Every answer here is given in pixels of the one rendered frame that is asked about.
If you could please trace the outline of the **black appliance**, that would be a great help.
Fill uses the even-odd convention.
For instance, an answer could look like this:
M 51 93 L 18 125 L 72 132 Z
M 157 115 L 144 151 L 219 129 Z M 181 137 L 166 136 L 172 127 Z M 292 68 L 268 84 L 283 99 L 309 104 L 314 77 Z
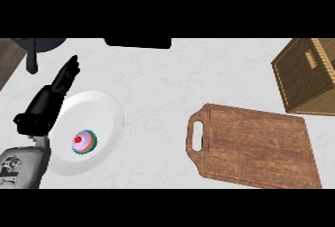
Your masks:
M 106 45 L 135 48 L 168 49 L 170 47 L 169 38 L 144 38 L 144 39 L 125 39 L 125 38 L 106 38 Z

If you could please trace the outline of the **brown wooden cutting board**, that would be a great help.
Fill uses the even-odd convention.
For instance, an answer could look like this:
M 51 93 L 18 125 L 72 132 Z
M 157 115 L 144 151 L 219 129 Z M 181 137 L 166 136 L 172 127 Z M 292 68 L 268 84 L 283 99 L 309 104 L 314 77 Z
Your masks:
M 318 189 L 317 164 L 300 117 L 206 104 L 188 122 L 201 123 L 201 148 L 185 152 L 200 176 L 259 188 Z

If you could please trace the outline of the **white round plate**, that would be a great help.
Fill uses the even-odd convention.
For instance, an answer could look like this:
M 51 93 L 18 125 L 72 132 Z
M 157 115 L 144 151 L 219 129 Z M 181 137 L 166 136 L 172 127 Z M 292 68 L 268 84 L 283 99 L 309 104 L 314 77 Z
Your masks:
M 95 149 L 79 155 L 72 139 L 80 130 L 97 136 Z M 116 99 L 103 91 L 83 91 L 63 101 L 58 118 L 48 134 L 51 159 L 48 170 L 60 176 L 88 172 L 109 157 L 122 132 L 122 111 Z

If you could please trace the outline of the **pink frosted cupcake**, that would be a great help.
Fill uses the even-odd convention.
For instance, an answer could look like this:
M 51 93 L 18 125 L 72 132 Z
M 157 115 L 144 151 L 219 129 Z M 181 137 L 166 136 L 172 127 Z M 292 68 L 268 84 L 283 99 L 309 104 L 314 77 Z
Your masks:
M 72 139 L 72 151 L 73 153 L 83 155 L 89 153 L 97 147 L 97 136 L 95 133 L 85 129 L 80 130 Z

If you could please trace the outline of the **dark frying pan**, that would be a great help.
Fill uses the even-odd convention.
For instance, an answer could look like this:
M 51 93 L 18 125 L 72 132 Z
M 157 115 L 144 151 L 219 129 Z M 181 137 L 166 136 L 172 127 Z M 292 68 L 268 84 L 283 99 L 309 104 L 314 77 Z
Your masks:
M 11 41 L 27 52 L 26 71 L 35 74 L 38 72 L 36 54 L 57 48 L 64 38 L 13 38 Z

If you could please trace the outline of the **brown wicker basket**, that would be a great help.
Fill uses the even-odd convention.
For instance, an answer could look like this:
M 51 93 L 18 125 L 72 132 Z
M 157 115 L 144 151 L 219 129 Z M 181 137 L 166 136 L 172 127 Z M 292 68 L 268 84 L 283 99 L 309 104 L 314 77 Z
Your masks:
M 335 116 L 335 38 L 293 38 L 271 69 L 284 112 Z

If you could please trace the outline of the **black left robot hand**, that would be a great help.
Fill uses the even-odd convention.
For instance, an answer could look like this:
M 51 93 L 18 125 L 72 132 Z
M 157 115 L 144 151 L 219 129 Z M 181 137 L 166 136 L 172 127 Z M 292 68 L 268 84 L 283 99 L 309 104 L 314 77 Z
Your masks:
M 63 97 L 78 73 L 79 67 L 76 55 L 73 55 L 63 64 L 51 84 L 39 89 L 26 111 L 13 119 L 20 135 L 42 137 L 48 134 L 63 105 Z

